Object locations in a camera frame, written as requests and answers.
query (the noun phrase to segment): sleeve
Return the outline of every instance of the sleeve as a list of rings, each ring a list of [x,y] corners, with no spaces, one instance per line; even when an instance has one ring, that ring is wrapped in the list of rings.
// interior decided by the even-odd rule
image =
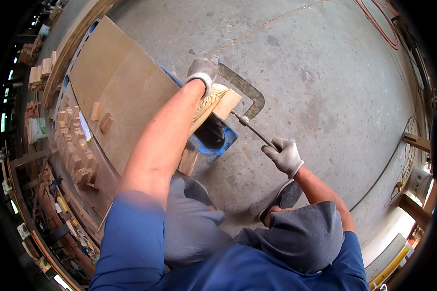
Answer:
[[[344,233],[342,248],[332,265],[323,271],[323,276],[342,287],[341,290],[369,290],[358,237],[351,231]]]
[[[89,290],[145,290],[165,272],[165,211],[138,191],[118,194],[105,222],[100,258]]]

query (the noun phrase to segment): black cable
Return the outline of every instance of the black cable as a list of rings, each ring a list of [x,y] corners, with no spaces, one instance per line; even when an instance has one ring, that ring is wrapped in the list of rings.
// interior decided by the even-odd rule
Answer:
[[[374,184],[369,188],[369,190],[367,190],[367,192],[366,192],[366,194],[364,194],[364,196],[358,201],[358,203],[356,203],[355,204],[355,206],[353,206],[351,209],[350,209],[350,212],[352,212],[365,198],[366,198],[366,196],[369,194],[369,192],[371,192],[371,190],[375,187],[375,185],[377,184],[377,182],[380,180],[380,178],[382,177],[382,175],[384,174],[384,172],[387,170],[387,167],[390,165],[390,162],[391,162],[391,160],[393,159],[393,157],[394,157],[394,155],[395,155],[395,153],[396,153],[396,150],[400,147],[400,144],[402,143],[402,140],[403,140],[403,136],[404,136],[404,134],[405,134],[405,132],[406,132],[406,129],[408,128],[408,124],[410,123],[410,120],[411,119],[416,119],[414,116],[411,116],[409,119],[408,119],[408,121],[406,122],[406,125],[404,126],[404,129],[403,129],[403,133],[402,133],[402,135],[401,135],[401,138],[400,138],[400,140],[398,141],[398,143],[396,144],[396,148],[395,148],[395,150],[393,151],[393,153],[392,153],[392,155],[390,156],[390,159],[389,159],[389,161],[387,162],[387,164],[385,165],[385,167],[384,167],[384,169],[382,170],[382,172],[380,173],[380,175],[379,175],[379,177],[377,178],[377,180],[374,182]]]

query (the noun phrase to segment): cardboard sheet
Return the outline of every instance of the cardboard sheet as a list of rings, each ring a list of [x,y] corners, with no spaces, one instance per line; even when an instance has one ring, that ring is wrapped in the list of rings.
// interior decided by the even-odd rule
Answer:
[[[84,44],[70,73],[81,112],[117,172],[123,171],[147,123],[179,90],[172,79],[107,16]],[[103,134],[91,121],[94,102],[113,123]]]

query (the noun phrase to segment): gray knit glove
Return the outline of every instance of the gray knit glove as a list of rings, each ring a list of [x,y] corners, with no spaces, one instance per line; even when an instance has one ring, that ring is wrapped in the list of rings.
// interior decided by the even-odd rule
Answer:
[[[193,79],[201,79],[205,84],[205,93],[202,98],[210,93],[212,84],[219,74],[219,57],[211,56],[210,59],[195,59],[188,70],[188,78],[185,84]]]
[[[281,149],[280,153],[270,146],[263,146],[261,150],[275,163],[277,169],[288,175],[288,179],[293,179],[296,172],[304,164],[298,153],[296,143],[292,139],[281,137],[274,137],[272,143]]]

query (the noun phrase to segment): blue shirt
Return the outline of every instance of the blue shirt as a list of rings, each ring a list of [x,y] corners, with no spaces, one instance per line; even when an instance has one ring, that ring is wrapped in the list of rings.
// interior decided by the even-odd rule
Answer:
[[[235,245],[164,274],[164,229],[165,212],[150,196],[133,201],[117,195],[89,290],[369,290],[361,247],[350,231],[332,265],[319,273],[301,274],[260,250]]]

